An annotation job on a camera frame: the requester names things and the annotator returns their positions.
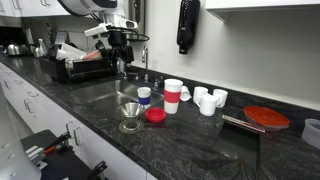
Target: red container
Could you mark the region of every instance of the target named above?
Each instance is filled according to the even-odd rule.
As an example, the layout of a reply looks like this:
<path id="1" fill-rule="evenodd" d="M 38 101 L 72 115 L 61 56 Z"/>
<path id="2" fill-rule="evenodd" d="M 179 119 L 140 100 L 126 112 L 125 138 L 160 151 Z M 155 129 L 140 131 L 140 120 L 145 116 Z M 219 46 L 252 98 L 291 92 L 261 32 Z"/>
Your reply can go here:
<path id="1" fill-rule="evenodd" d="M 166 117 L 166 112 L 160 108 L 150 108 L 144 113 L 147 120 L 152 123 L 160 123 Z"/>

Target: kitchen counter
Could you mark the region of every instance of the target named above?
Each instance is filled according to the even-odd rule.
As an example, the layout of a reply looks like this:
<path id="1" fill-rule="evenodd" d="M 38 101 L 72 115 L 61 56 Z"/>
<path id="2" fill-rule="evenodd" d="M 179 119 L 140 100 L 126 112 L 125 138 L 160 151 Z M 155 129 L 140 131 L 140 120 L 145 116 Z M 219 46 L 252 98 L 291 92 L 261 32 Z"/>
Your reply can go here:
<path id="1" fill-rule="evenodd" d="M 121 79 L 121 76 L 63 84 L 42 73 L 38 60 L 33 57 L 0 55 L 0 61 L 158 179 L 320 177 L 320 150 L 301 139 L 304 119 L 320 119 L 319 111 L 228 90 L 226 107 L 217 109 L 213 117 L 202 116 L 192 100 L 180 102 L 177 114 L 168 115 L 163 124 L 147 124 L 145 131 L 127 135 L 118 129 L 119 118 L 74 103 L 69 95 L 73 89 Z M 143 85 L 142 81 L 134 83 Z M 224 124 L 222 114 L 244 120 L 242 108 L 248 105 L 272 108 L 291 120 L 286 130 L 260 135 L 260 160 L 256 170 L 214 150 Z"/>

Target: kettle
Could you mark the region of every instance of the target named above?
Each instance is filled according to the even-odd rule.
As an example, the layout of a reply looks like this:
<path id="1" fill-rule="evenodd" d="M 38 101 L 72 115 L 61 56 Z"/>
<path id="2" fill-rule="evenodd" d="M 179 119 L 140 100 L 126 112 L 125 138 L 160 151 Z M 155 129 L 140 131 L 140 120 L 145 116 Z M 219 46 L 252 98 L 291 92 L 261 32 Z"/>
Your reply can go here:
<path id="1" fill-rule="evenodd" d="M 27 49 L 25 46 L 18 45 L 16 43 L 12 43 L 8 46 L 7 52 L 10 56 L 18 56 L 18 55 L 26 54 Z"/>
<path id="2" fill-rule="evenodd" d="M 39 47 L 37 47 L 37 48 L 34 50 L 33 55 L 34 55 L 35 57 L 40 57 L 40 48 L 39 48 Z"/>

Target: sink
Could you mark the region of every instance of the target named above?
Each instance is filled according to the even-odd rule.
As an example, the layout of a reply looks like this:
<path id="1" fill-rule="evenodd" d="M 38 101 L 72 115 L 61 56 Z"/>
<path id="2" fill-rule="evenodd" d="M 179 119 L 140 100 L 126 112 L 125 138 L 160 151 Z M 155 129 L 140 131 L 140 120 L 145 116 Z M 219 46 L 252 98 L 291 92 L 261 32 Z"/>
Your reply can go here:
<path id="1" fill-rule="evenodd" d="M 72 90 L 70 96 L 74 103 L 91 106 L 110 115 L 117 115 L 120 105 L 138 102 L 137 89 L 139 87 L 126 80 L 115 80 Z M 150 98 L 150 105 L 153 106 L 163 100 L 163 95 L 151 91 Z"/>

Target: white mug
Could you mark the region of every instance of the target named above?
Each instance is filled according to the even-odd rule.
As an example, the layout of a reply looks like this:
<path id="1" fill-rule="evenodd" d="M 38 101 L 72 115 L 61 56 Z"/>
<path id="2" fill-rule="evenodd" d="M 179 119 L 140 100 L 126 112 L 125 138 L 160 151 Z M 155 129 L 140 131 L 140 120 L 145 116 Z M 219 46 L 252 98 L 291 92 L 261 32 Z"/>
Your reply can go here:
<path id="1" fill-rule="evenodd" d="M 200 99 L 203 95 L 208 93 L 208 89 L 205 87 L 201 87 L 201 86 L 196 86 L 194 88 L 194 92 L 193 92 L 193 102 L 194 103 L 199 103 Z"/>
<path id="2" fill-rule="evenodd" d="M 218 97 L 205 94 L 200 98 L 200 102 L 196 103 L 200 108 L 200 113 L 204 116 L 212 116 L 216 110 Z"/>
<path id="3" fill-rule="evenodd" d="M 219 98 L 217 108 L 223 108 L 224 105 L 226 104 L 228 92 L 225 90 L 222 90 L 222 89 L 215 89 L 215 90 L 213 90 L 213 96 Z"/>

